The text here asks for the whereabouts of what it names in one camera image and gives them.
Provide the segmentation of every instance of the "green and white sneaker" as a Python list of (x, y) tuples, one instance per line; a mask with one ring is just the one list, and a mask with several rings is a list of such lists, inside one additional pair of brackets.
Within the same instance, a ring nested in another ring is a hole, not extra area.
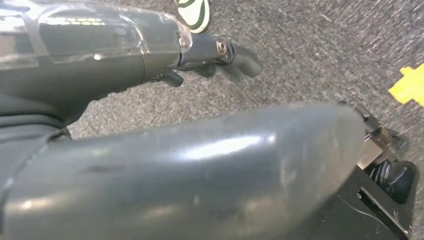
[(209, 23), (208, 0), (175, 0), (178, 13), (194, 34), (203, 32)]

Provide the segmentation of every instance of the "yellow tape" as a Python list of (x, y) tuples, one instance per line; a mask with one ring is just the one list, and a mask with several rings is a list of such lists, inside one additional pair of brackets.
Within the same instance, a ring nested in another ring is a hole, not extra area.
[(388, 92), (402, 104), (415, 100), (424, 107), (424, 64), (416, 69), (407, 66), (400, 72), (403, 77)]

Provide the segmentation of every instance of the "gray plastic housing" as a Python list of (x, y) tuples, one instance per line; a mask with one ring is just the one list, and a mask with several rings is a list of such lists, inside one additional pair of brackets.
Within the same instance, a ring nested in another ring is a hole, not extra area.
[(0, 42), (0, 116), (44, 115), (65, 127), (90, 101), (175, 68), (192, 37), (167, 13), (94, 1), (6, 0)]
[[(28, 128), (37, 133), (41, 126)], [(8, 146), (21, 146), (1, 162), (0, 169), (9, 169), (0, 176), (2, 234), (5, 240), (279, 239), (348, 178), (364, 132), (354, 110), (325, 104), (74, 141), (43, 127), (39, 137), (0, 142), (6, 154)], [(6, 163), (16, 165), (14, 158), (20, 164), (13, 171)]]

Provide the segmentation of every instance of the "shoe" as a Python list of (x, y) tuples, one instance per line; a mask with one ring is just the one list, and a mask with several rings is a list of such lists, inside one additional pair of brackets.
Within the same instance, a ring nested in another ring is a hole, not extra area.
[(209, 23), (208, 0), (175, 0), (178, 13), (194, 34), (203, 32)]

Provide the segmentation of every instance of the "gray carpet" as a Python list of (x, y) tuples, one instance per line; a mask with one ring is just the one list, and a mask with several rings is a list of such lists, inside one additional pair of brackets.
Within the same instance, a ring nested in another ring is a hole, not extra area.
[[(403, 66), (424, 63), (424, 2), (412, 0), (209, 0), (208, 31), (256, 51), (255, 79), (234, 82), (183, 73), (171, 88), (149, 83), (88, 107), (70, 127), (89, 137), (208, 119), (271, 104), (361, 103), (411, 140), (407, 160), (424, 172), (424, 107), (401, 105), (388, 89)], [(176, 14), (173, 0), (118, 0)], [(414, 239), (424, 236), (424, 185), (418, 186)]]

